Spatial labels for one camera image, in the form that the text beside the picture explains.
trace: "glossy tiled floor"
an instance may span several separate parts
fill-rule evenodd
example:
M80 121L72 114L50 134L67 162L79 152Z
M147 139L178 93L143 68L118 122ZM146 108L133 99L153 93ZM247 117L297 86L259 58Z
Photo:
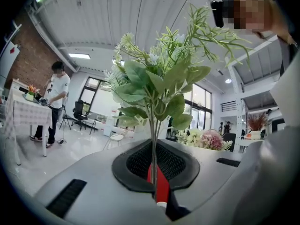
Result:
M49 179L60 173L79 159L91 153L101 151L108 139L103 136L102 131L90 133L90 129L79 131L77 125L63 127L56 130L56 140L65 138L67 143L59 145L55 143L47 149L47 157L42 155L42 143L33 142L29 139L30 128L19 126L17 128L18 152L21 165L15 163L13 144L6 140L4 135L0 136L0 155L5 170L11 181L28 194L34 195ZM131 142L133 133L122 140L122 144ZM117 146L116 142L110 143L108 148Z

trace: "brick wall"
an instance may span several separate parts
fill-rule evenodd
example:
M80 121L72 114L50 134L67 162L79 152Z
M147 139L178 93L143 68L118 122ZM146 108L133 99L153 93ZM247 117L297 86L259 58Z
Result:
M20 53L9 71L5 87L10 88L12 79L19 78L24 84L40 88L43 94L44 84L52 75L51 65L60 59L40 37L25 10L20 11L15 23L22 24L12 41L20 46ZM70 77L73 74L67 66L65 71Z

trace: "man in white t-shirt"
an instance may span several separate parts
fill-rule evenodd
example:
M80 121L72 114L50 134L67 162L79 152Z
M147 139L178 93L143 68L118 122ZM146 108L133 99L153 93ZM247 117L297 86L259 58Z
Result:
M50 148L55 142L55 131L56 123L59 116L59 110L62 107L63 98L68 94L70 78L64 70L64 65L62 62L55 62L52 65L53 71L53 86L51 91L47 95L49 100L49 106L52 110L52 128L49 128L49 139L46 145ZM31 136L33 141L42 141L43 126L38 126L36 134Z

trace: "black pants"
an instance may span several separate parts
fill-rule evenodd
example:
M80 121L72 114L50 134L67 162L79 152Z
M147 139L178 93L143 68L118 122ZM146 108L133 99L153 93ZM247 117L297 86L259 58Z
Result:
M58 115L59 115L59 109L58 108L53 108L50 107L52 110L52 128L49 128L49 139L48 139L48 143L49 144L53 144L55 142L55 131L56 131L56 123L57 123L57 119L58 119ZM40 138L43 136L43 126L38 126L37 127L37 131L36 134L34 135L37 138Z

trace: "railing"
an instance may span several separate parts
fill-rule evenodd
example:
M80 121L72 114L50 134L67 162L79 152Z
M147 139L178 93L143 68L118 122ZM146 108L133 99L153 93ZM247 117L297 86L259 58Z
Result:
M232 101L228 103L222 103L221 107L222 107L222 112L236 110L236 102Z

